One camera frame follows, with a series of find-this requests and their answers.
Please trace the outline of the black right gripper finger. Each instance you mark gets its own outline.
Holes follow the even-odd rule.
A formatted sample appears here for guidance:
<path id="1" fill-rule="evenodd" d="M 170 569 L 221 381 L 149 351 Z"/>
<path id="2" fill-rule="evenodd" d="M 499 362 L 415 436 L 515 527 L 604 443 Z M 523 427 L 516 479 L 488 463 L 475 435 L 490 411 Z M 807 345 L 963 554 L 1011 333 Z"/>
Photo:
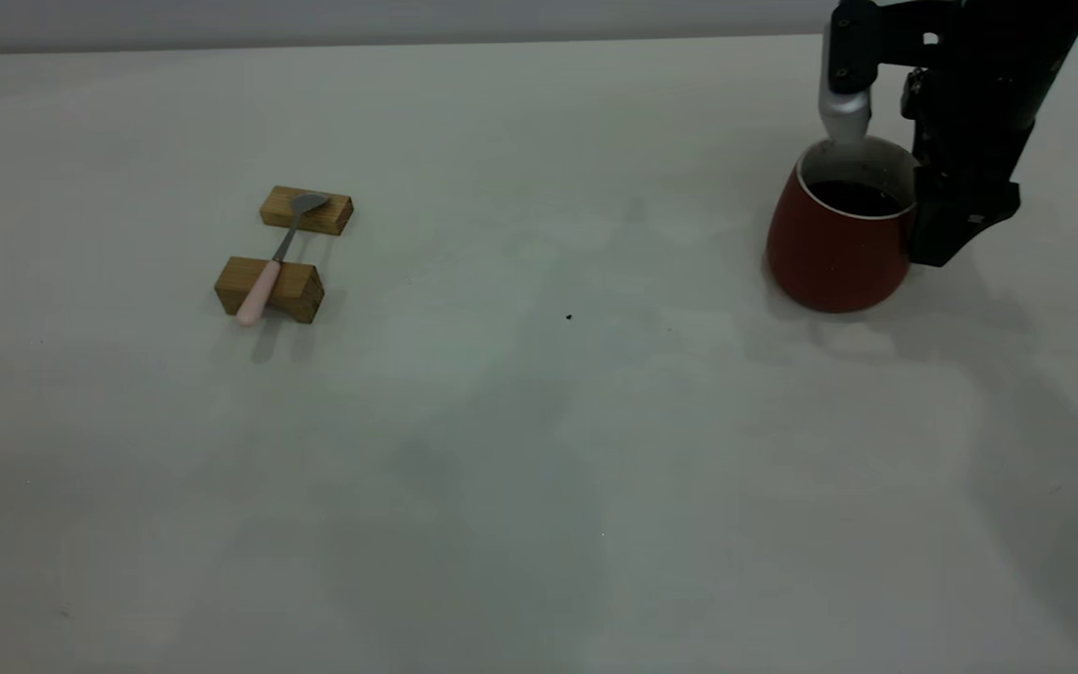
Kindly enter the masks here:
<path id="1" fill-rule="evenodd" d="M 908 256 L 911 263 L 924 266 L 944 266 L 944 221 L 949 193 L 946 179 L 941 171 L 915 171 L 914 178 L 914 221 L 908 235 Z"/>
<path id="2" fill-rule="evenodd" d="M 945 266 L 989 226 L 1014 217 L 1021 185 L 1012 181 L 946 188 L 932 197 L 932 266 Z"/>

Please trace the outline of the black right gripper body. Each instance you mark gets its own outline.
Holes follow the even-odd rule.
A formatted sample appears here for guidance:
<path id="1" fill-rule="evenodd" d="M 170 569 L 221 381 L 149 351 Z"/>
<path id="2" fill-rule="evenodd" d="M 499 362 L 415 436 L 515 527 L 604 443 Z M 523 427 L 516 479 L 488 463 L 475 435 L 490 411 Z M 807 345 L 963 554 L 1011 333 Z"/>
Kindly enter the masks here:
<path id="1" fill-rule="evenodd" d="M 1012 178 L 1078 37 L 1078 1 L 955 1 L 902 112 L 912 153 L 955 181 Z"/>

